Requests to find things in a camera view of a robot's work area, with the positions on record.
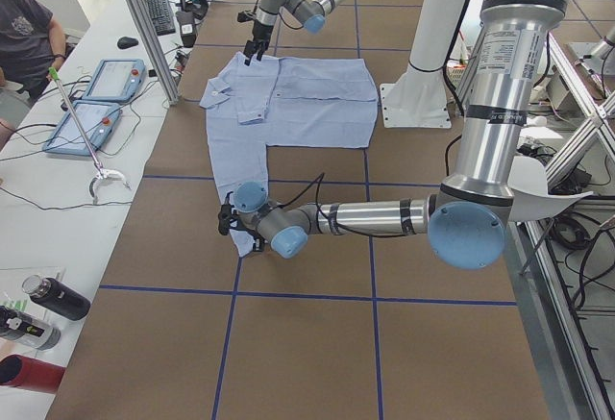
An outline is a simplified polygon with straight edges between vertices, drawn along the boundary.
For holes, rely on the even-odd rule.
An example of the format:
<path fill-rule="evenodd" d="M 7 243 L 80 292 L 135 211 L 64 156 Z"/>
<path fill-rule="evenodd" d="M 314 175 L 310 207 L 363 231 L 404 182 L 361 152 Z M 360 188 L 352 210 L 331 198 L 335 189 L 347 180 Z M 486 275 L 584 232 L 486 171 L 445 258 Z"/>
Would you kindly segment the light blue striped shirt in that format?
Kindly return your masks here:
<path fill-rule="evenodd" d="M 361 59 L 236 53 L 209 79 L 200 105 L 220 197 L 268 181 L 270 146 L 365 148 L 378 116 L 378 93 Z"/>

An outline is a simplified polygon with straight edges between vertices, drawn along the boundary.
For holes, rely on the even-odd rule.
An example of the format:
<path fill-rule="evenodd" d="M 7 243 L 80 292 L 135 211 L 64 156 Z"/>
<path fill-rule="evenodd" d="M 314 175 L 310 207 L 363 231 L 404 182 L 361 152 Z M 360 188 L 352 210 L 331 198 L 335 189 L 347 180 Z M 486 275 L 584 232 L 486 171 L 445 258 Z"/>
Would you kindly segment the grey box with label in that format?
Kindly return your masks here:
<path fill-rule="evenodd" d="M 176 11 L 175 15 L 179 24 L 183 47 L 192 48 L 197 38 L 196 23 L 193 13 Z"/>

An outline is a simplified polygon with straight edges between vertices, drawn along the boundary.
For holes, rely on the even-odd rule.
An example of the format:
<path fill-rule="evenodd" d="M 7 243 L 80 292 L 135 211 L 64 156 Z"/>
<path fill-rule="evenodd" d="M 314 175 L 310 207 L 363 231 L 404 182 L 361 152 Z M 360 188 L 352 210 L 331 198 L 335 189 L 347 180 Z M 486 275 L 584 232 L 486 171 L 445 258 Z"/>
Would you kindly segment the black keyboard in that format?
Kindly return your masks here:
<path fill-rule="evenodd" d="M 158 36 L 176 32 L 169 0 L 143 0 L 143 2 Z"/>

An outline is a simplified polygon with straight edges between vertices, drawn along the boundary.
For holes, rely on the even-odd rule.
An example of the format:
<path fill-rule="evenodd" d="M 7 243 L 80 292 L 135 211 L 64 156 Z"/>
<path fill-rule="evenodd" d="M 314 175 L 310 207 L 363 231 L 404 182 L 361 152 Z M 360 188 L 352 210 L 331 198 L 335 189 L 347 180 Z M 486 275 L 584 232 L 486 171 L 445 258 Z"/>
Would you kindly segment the black computer mouse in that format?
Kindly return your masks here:
<path fill-rule="evenodd" d="M 139 45 L 139 41 L 134 37 L 120 37 L 116 42 L 116 46 L 120 50 L 126 50 Z"/>

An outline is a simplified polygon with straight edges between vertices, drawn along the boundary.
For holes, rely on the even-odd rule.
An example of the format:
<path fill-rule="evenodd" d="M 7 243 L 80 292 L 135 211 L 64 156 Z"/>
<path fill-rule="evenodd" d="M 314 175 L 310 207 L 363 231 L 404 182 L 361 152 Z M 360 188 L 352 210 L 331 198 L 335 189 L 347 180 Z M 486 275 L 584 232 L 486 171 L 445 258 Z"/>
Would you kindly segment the upper blue teach pendant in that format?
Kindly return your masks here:
<path fill-rule="evenodd" d="M 125 104 L 135 97 L 146 74 L 142 59 L 101 60 L 82 99 Z"/>

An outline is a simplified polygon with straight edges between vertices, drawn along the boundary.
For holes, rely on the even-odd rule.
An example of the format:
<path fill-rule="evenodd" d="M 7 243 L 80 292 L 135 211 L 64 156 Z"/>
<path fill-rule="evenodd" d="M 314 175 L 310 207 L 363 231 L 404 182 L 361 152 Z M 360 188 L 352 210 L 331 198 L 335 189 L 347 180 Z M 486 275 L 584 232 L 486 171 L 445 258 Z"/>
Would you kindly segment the blue teach pendant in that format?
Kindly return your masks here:
<path fill-rule="evenodd" d="M 146 74 L 142 59 L 101 60 L 82 99 L 125 104 L 135 97 Z"/>
<path fill-rule="evenodd" d="M 121 106 L 116 103 L 78 100 L 73 103 L 73 107 L 93 149 L 99 150 L 119 121 Z M 69 112 L 43 143 L 42 151 L 57 155 L 89 155 L 86 143 Z"/>

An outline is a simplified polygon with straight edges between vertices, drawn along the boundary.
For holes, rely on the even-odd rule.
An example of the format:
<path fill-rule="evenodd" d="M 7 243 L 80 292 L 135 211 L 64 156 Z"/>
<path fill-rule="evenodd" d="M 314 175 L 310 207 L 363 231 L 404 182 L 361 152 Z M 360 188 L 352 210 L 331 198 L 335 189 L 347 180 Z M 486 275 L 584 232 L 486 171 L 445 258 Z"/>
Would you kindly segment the lower blue teach pendant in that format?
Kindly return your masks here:
<path fill-rule="evenodd" d="M 78 100 L 73 103 L 73 107 L 93 149 L 99 150 L 119 121 L 121 106 L 116 103 Z M 89 155 L 86 143 L 69 112 L 43 143 L 42 151 L 57 155 Z"/>

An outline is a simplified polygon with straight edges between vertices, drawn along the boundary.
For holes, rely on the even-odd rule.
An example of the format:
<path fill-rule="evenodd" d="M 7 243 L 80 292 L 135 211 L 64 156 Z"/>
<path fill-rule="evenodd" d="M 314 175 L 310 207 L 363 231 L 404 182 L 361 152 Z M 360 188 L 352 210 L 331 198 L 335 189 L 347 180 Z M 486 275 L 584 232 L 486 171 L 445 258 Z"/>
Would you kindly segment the reacher grabber tool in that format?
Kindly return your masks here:
<path fill-rule="evenodd" d="M 103 163 L 100 161 L 100 159 L 98 158 L 96 151 L 87 135 L 86 129 L 84 128 L 80 118 L 78 117 L 76 110 L 68 96 L 68 94 L 66 93 L 63 83 L 59 77 L 59 74 L 56 70 L 55 67 L 51 66 L 48 68 L 48 72 L 49 72 L 49 76 L 50 78 L 55 82 L 58 92 L 61 94 L 61 97 L 64 101 L 64 103 L 66 104 L 67 108 L 68 108 L 68 112 L 70 114 L 70 116 L 73 119 L 73 122 L 77 128 L 77 130 L 79 131 L 79 134 L 81 136 L 81 139 L 84 142 L 84 145 L 86 146 L 86 149 L 88 150 L 90 157 L 92 158 L 93 161 L 93 165 L 96 169 L 96 174 L 95 176 L 92 178 L 92 180 L 90 181 L 88 190 L 89 190 L 89 194 L 92 198 L 92 203 L 94 205 L 98 204 L 98 196 L 96 194 L 96 185 L 102 181 L 105 180 L 118 180 L 120 181 L 126 188 L 130 189 L 130 185 L 128 182 L 127 177 L 120 172 L 119 170 L 115 170 L 115 169 L 109 169 L 106 168 Z"/>

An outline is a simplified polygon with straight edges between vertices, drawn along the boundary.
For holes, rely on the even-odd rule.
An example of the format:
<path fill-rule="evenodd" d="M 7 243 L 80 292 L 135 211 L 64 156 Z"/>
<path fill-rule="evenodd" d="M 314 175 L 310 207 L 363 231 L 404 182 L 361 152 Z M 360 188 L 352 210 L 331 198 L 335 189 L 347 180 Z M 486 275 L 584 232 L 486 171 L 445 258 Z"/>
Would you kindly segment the black water bottle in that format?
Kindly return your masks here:
<path fill-rule="evenodd" d="M 71 321 L 83 319 L 90 309 L 86 297 L 54 278 L 29 276 L 23 281 L 22 290 L 34 303 Z"/>

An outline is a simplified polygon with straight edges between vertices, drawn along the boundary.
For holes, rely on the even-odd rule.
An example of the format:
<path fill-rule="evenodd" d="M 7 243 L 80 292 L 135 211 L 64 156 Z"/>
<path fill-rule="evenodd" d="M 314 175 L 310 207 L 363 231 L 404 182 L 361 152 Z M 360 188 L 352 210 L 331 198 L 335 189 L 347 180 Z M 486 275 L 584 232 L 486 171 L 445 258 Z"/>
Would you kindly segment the seated person grey shirt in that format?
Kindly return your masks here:
<path fill-rule="evenodd" d="M 49 70 L 67 58 L 59 20 L 37 0 L 1 0 L 1 86 L 19 83 L 35 102 L 51 82 Z"/>

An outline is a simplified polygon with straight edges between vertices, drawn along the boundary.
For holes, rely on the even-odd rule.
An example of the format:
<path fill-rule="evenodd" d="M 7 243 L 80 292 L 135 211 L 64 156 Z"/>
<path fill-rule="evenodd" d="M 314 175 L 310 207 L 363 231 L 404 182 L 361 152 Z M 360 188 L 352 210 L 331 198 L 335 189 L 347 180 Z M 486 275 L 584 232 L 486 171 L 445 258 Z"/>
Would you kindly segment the grey labelled bottle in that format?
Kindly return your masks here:
<path fill-rule="evenodd" d="M 1 307 L 1 336 L 7 340 L 44 351 L 53 348 L 61 335 L 58 328 L 28 313 Z"/>

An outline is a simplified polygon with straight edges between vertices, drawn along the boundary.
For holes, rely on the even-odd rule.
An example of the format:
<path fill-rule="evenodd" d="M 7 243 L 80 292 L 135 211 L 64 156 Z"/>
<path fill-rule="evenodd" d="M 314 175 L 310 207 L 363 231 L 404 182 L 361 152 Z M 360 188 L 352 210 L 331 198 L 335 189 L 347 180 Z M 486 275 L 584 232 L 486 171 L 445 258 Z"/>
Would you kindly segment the red cylinder tube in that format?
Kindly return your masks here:
<path fill-rule="evenodd" d="M 1 385 L 55 394 L 65 368 L 36 358 L 9 355 L 1 360 Z"/>

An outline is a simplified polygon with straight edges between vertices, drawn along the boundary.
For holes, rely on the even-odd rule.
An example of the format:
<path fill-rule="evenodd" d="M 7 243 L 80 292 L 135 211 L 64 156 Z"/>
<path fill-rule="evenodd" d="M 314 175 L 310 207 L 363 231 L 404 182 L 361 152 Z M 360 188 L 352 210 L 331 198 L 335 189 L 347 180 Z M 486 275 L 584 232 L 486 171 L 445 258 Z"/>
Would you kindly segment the aluminium frame post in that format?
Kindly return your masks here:
<path fill-rule="evenodd" d="M 176 105 L 180 98 L 179 91 L 163 55 L 158 35 L 147 13 L 146 5 L 143 0 L 126 0 L 126 3 L 168 103 L 171 106 Z"/>

